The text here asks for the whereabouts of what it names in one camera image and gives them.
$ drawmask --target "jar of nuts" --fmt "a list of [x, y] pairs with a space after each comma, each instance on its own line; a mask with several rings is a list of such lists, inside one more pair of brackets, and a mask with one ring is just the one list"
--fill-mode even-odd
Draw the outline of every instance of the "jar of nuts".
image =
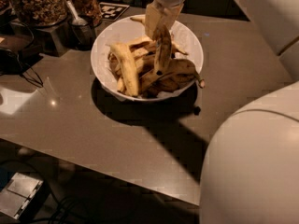
[[98, 0], [72, 0], [79, 16], [89, 17], [93, 26], [101, 23], [102, 12]]
[[0, 11], [4, 10], [9, 6], [8, 0], [0, 0]]
[[67, 17], [64, 0], [10, 0], [18, 19], [29, 26], [47, 27]]

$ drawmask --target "bowl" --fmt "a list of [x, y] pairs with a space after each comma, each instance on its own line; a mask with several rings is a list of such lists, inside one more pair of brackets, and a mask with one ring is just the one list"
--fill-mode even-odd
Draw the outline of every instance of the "bowl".
[[[198, 38], [188, 27], [179, 21], [175, 21], [170, 33], [174, 35], [174, 40], [189, 53], [188, 56], [176, 53], [176, 58], [191, 60], [195, 64], [196, 71], [200, 73], [204, 62], [204, 52]], [[110, 64], [107, 58], [110, 51], [109, 45], [113, 42], [128, 42], [144, 34], [144, 26], [140, 22], [132, 21], [130, 17], [110, 24], [93, 43], [91, 63], [95, 76], [100, 81], [103, 89], [120, 101], [130, 100], [151, 103], [179, 96], [187, 90], [195, 80], [192, 80], [187, 86], [180, 90], [174, 92], [160, 92], [156, 98], [131, 97], [117, 91], [117, 80], [110, 70]]]

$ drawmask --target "gray countertop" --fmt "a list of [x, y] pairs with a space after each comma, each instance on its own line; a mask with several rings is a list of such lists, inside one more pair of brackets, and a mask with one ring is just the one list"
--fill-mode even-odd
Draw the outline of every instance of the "gray countertop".
[[[142, 13], [130, 7], [123, 17]], [[0, 77], [0, 138], [198, 205], [213, 134], [238, 108], [292, 80], [250, 22], [178, 20], [203, 46], [205, 89], [192, 86], [159, 104], [122, 103], [101, 88], [89, 51], [43, 55], [34, 69], [44, 88]]]

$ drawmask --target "glass jar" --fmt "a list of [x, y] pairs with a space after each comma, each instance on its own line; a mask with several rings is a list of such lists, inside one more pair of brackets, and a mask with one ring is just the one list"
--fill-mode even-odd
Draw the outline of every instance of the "glass jar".
[[72, 0], [79, 16], [86, 16], [92, 19], [93, 27], [102, 21], [102, 11], [98, 0]]
[[10, 0], [18, 19], [29, 26], [45, 27], [67, 17], [64, 0]]
[[0, 0], [0, 11], [4, 10], [9, 6], [8, 0]]

